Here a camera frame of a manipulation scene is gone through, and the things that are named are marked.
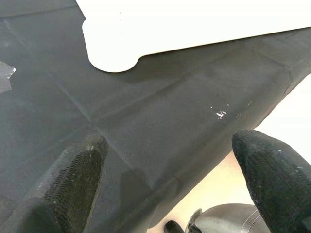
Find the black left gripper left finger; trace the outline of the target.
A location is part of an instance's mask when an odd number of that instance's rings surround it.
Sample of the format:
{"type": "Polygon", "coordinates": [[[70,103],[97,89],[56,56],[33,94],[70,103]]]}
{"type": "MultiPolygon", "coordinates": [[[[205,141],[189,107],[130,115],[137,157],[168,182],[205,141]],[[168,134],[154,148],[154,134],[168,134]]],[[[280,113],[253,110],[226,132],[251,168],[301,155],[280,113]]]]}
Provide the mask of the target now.
{"type": "Polygon", "coordinates": [[[90,135],[65,148],[18,205],[6,205],[2,233],[81,233],[102,179],[108,144],[90,135]]]}

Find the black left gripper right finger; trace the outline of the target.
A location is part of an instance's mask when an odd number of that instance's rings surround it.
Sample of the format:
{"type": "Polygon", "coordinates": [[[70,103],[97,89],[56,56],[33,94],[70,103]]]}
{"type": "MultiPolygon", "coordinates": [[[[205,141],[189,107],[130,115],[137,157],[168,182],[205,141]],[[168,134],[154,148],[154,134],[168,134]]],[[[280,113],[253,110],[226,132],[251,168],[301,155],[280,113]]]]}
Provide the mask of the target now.
{"type": "Polygon", "coordinates": [[[311,166],[291,146],[255,130],[232,136],[252,201],[273,233],[311,231],[311,166]]]}

